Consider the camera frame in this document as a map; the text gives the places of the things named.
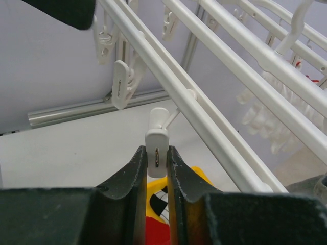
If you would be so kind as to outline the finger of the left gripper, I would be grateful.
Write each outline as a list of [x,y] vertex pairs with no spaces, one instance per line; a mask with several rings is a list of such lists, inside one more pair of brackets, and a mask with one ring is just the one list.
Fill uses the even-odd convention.
[[77,30],[89,30],[96,9],[95,0],[25,0],[52,18]]

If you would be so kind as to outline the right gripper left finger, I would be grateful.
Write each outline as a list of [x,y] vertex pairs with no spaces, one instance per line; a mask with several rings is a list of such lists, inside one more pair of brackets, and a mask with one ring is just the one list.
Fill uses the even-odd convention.
[[1,244],[144,244],[147,154],[96,187],[1,190]]

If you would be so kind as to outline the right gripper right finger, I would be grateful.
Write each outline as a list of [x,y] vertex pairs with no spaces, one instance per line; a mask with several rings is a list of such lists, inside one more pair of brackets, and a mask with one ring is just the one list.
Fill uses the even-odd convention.
[[171,244],[326,244],[326,208],[305,195],[222,192],[169,148]]

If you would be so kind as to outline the striped black white sock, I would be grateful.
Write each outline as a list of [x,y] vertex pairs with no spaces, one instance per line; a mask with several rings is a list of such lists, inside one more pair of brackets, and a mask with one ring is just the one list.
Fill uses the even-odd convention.
[[150,196],[150,217],[169,225],[168,187],[165,186]]

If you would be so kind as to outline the red sock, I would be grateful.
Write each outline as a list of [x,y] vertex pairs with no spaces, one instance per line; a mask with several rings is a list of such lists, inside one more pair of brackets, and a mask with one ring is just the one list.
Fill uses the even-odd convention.
[[146,245],[170,245],[169,225],[146,217]]

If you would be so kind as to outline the white hanger clip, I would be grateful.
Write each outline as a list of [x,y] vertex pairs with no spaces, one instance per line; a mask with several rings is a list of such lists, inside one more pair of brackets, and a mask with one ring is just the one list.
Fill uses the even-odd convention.
[[145,146],[148,176],[151,178],[163,178],[167,174],[169,134],[162,127],[169,117],[169,111],[162,107],[152,109],[149,114],[149,130],[145,133]]

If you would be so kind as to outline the white plastic clip hanger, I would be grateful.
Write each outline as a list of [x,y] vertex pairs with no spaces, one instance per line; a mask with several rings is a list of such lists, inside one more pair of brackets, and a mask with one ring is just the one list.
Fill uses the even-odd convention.
[[171,96],[165,106],[182,108],[181,118],[169,127],[171,144],[217,188],[238,191],[265,182],[280,191],[325,175],[320,157],[326,150],[304,147],[285,159],[269,153],[267,142],[248,139],[239,122],[245,111],[236,104],[243,85],[221,61],[196,61],[186,72],[125,3],[105,1],[104,7],[125,33],[134,32],[133,44]]

